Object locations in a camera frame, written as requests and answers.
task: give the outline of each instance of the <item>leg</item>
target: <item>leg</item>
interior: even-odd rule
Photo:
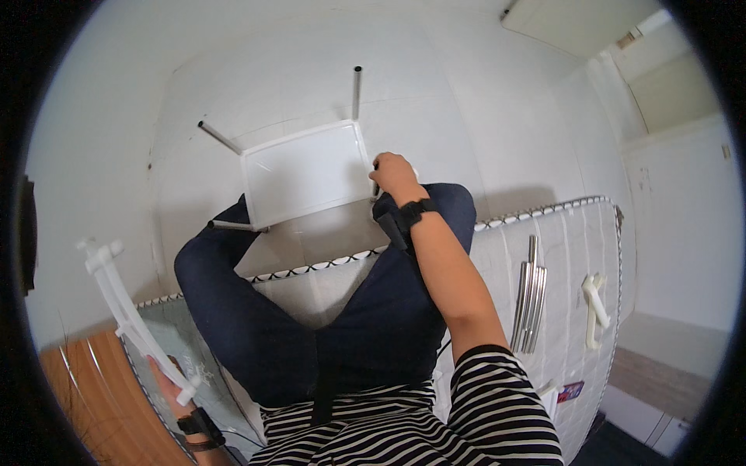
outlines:
[[[216,217],[248,223],[246,202]],[[310,400],[316,341],[233,270],[259,233],[205,228],[176,256],[174,268],[200,334],[217,360],[265,407]]]
[[[476,220],[471,195],[454,184],[425,188],[468,253]],[[394,209],[384,194],[373,207],[374,217]],[[421,382],[432,377],[444,332],[415,261],[389,248],[339,317],[317,331],[319,364],[338,366],[339,392]]]

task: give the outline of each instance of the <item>silver metal tube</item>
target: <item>silver metal tube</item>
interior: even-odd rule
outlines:
[[[518,299],[515,301],[515,318],[513,319],[513,337],[510,339],[510,350],[518,349],[518,337],[523,328],[526,302],[529,292],[529,266],[527,262],[521,264],[521,281],[518,283]]]
[[[360,116],[360,77],[362,73],[362,66],[355,66],[354,81],[352,84],[352,121],[354,122]]]
[[[539,294],[539,267],[536,266],[535,262],[530,263],[529,266],[531,274],[530,291],[521,333],[521,351],[524,353],[528,350],[529,332],[531,330],[531,322],[533,322],[533,315],[536,311],[536,298]]]
[[[223,221],[223,220],[210,220],[207,223],[207,228],[215,228],[215,229],[220,229],[220,230],[260,231],[263,233],[266,233],[267,231],[269,231],[269,227],[257,230],[248,223],[235,223],[232,221]]]
[[[208,125],[205,122],[199,122],[197,123],[197,127],[202,128],[205,133],[211,135],[215,139],[217,139],[221,144],[223,144],[225,147],[231,149],[233,152],[236,153],[236,155],[241,155],[243,152],[241,148],[235,144],[233,144],[231,141],[228,140],[227,137],[220,134],[214,127]]]
[[[539,302],[536,305],[536,323],[533,325],[531,341],[528,345],[528,352],[533,354],[536,349],[536,342],[539,340],[539,328],[542,325],[542,313],[544,311],[544,296],[547,291],[547,269],[542,267],[540,279],[541,287],[539,288]]]
[[[536,235],[528,237],[528,262],[536,264]]]

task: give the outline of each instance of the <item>mattress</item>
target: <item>mattress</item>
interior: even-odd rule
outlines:
[[[560,389],[563,385],[584,382],[580,395],[558,404],[554,414],[567,464],[583,445],[601,402],[614,355],[621,307],[618,219],[618,208],[611,200],[595,196],[506,215],[474,226],[471,260],[489,288],[507,333],[513,328],[518,277],[521,262],[528,258],[528,238],[537,237],[539,264],[548,270],[544,320],[534,354],[517,356],[537,389],[550,381]],[[383,246],[247,280],[297,321],[318,328],[329,324],[342,311],[385,249]],[[600,296],[611,325],[605,330],[596,329],[601,346],[593,350],[586,347],[588,305],[581,285],[587,275],[596,273],[606,278]],[[205,406],[216,424],[243,435],[226,435],[228,443],[237,446],[247,457],[258,450],[257,444],[263,443],[258,408],[212,357],[189,316],[183,296],[160,297],[138,307],[161,347],[180,362],[188,361],[186,375],[196,371],[207,377],[209,383],[198,389],[195,401]],[[443,339],[444,345],[447,340],[448,334]],[[123,345],[154,408],[171,430],[176,429],[159,399],[146,362],[128,341],[123,341]],[[451,407],[453,370],[450,348],[445,348],[433,373],[436,386],[433,412],[442,420],[447,419]]]

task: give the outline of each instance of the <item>black wrist strap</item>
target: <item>black wrist strap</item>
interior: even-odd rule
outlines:
[[[391,239],[391,244],[400,251],[414,257],[410,230],[422,220],[423,212],[437,212],[432,199],[421,199],[403,205],[399,210],[388,212],[377,219],[381,230]]]
[[[221,446],[222,444],[219,444],[214,440],[203,441],[200,444],[191,444],[189,442],[186,443],[186,449],[193,453],[198,451],[215,450],[216,448],[220,448]]]
[[[210,416],[207,415],[204,408],[197,408],[186,418],[181,418],[177,422],[179,429],[186,435],[205,434],[210,441],[217,446],[225,443],[225,437],[220,429],[215,425]]]
[[[422,220],[423,212],[437,212],[438,206],[432,199],[420,199],[419,201],[408,202],[401,206],[399,212],[401,213],[401,224],[399,230],[409,233],[412,227],[420,220]]]

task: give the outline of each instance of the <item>knee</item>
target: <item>knee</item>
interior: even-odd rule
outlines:
[[[176,280],[182,281],[189,276],[191,271],[194,271],[199,267],[199,238],[190,239],[176,254],[174,259],[174,272],[176,273]]]
[[[474,226],[477,221],[477,210],[474,208],[474,199],[467,188],[452,183],[436,183],[425,188],[438,206],[440,215],[449,224],[454,222]]]

